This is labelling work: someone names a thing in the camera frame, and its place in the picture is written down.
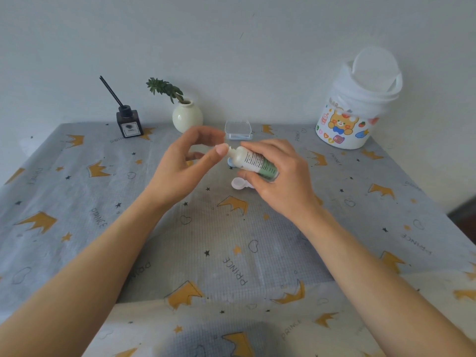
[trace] forearm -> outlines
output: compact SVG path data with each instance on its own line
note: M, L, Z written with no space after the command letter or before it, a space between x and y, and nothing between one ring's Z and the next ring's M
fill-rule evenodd
M0 326L2 356L80 356L165 208L147 190Z
M475 355L462 332L327 211L300 225L388 356Z

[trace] transparent container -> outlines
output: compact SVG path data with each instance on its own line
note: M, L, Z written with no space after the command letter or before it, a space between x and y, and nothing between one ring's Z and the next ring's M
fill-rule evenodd
M228 140L251 140L251 125L248 121L227 121L225 134Z

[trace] cartoon bear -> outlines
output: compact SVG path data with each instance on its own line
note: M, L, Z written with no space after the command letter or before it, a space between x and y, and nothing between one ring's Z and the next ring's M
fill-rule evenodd
M335 110L330 118L328 126L339 135L350 135L353 133L352 129L357 122L358 118Z

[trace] left hand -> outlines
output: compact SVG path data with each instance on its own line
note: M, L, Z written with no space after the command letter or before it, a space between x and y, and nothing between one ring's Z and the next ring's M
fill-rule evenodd
M159 207L169 209L198 185L212 166L228 152L225 133L210 126L194 126L183 133L165 152L145 192ZM206 154L190 152L192 145L214 147ZM187 161L199 159L192 166Z

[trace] small bottle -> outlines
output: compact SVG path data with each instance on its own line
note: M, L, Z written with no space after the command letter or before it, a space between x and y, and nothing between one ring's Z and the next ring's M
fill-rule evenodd
M138 137L144 135L137 110L131 110L129 105L119 107L116 118L123 137Z
M263 155L248 150L245 147L233 149L229 147L227 156L231 158L235 167L254 171L268 181L273 181L279 175L275 165Z

